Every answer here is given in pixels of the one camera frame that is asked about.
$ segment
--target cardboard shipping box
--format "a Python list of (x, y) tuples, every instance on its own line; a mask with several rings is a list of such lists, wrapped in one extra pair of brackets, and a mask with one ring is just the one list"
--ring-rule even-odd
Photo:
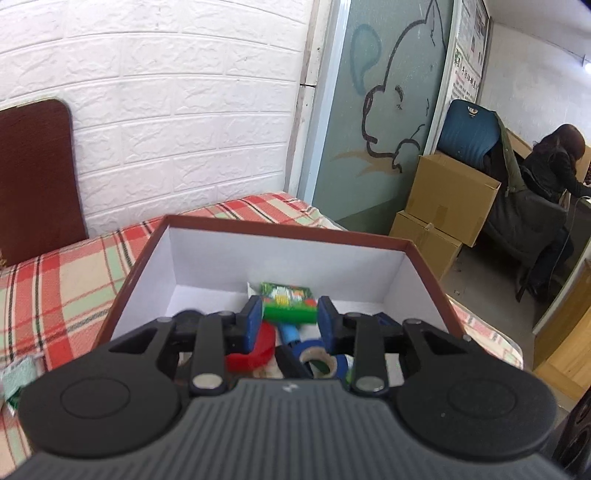
[(441, 152), (420, 157), (405, 211), (469, 247), (501, 184)]
[(438, 280), (441, 280), (456, 260), (462, 242), (437, 230), (407, 212), (398, 212), (390, 236), (412, 240)]

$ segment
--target long brown hair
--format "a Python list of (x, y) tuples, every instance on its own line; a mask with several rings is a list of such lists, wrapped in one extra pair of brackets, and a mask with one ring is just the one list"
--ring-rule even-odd
[(560, 125), (534, 146), (534, 152), (544, 154), (557, 147), (564, 148), (569, 154), (570, 166), (574, 170), (576, 161), (585, 154), (585, 138), (574, 125)]

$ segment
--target red tape roll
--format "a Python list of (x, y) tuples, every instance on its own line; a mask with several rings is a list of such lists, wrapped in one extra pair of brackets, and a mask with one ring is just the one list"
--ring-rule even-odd
[(226, 368), (229, 372), (252, 372), (266, 365), (275, 353), (275, 327), (267, 322), (261, 323), (256, 336), (255, 347), (251, 353), (230, 353), (226, 355)]

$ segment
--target blue handle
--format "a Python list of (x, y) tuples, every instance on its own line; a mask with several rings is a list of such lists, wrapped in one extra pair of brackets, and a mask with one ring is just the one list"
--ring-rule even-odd
[(295, 325), (292, 325), (291, 323), (278, 323), (277, 329), (279, 330), (283, 345), (289, 345), (292, 342), (300, 341), (300, 331)]

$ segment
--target white brick wall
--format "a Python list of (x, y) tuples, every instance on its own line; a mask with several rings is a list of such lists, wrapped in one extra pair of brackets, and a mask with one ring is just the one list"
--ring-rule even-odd
[(72, 110), (91, 235), (280, 190), (311, 0), (0, 0), (0, 108)]

